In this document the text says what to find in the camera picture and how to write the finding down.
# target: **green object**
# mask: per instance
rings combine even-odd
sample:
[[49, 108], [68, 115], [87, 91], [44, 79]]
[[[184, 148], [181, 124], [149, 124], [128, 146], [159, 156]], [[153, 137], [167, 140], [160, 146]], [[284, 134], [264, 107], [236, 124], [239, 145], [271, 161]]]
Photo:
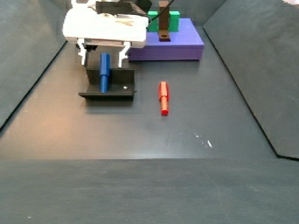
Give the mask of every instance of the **green object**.
[[177, 32], [179, 24], [180, 24], [180, 12], [171, 11], [171, 21], [169, 21], [168, 32]]
[[[169, 27], [168, 32], [177, 32], [179, 31], [179, 24], [180, 24], [180, 12], [179, 11], [171, 11], [169, 12], [171, 21], [169, 21]], [[157, 15], [157, 11], [149, 10], [147, 13], [149, 18], [153, 18]], [[159, 31], [159, 24], [157, 24], [159, 18], [151, 23], [151, 25], [147, 28], [148, 32], [157, 32]]]
[[[147, 15], [149, 18], [153, 18], [157, 15], [157, 11], [148, 11]], [[151, 25], [147, 28], [148, 32], [157, 32], [159, 30], [159, 25], [157, 25], [157, 19], [151, 23]]]

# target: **black holder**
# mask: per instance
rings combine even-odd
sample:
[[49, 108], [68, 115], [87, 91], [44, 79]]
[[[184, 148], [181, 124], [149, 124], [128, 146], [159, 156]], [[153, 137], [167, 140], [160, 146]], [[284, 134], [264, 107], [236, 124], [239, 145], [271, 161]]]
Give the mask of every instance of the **black holder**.
[[99, 70], [88, 70], [88, 90], [79, 93], [88, 100], [96, 99], [129, 99], [135, 98], [135, 70], [123, 68], [111, 68], [108, 77], [108, 91], [100, 93]]

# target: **purple box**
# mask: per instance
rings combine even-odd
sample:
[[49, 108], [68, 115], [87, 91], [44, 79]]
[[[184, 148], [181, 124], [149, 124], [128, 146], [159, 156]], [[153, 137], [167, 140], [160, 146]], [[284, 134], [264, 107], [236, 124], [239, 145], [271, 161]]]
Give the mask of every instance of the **purple box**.
[[204, 44], [188, 18], [180, 19], [179, 32], [169, 32], [171, 42], [160, 42], [157, 33], [147, 33], [144, 48], [131, 48], [128, 60], [200, 60]]

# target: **red marker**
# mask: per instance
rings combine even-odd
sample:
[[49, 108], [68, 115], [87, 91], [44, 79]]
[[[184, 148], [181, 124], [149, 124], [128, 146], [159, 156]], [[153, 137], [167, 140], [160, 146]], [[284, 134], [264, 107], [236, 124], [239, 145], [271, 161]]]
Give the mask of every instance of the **red marker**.
[[161, 115], [168, 116], [169, 91], [165, 81], [161, 81], [159, 84], [159, 100], [161, 102]]

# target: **blue marker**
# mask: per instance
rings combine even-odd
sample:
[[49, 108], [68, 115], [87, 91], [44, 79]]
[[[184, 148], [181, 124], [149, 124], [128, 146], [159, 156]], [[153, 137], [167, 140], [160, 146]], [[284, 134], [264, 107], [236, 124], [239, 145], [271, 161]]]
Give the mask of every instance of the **blue marker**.
[[100, 54], [100, 65], [99, 65], [99, 91], [100, 93], [105, 93], [108, 91], [108, 76], [109, 76], [109, 55], [103, 52]]

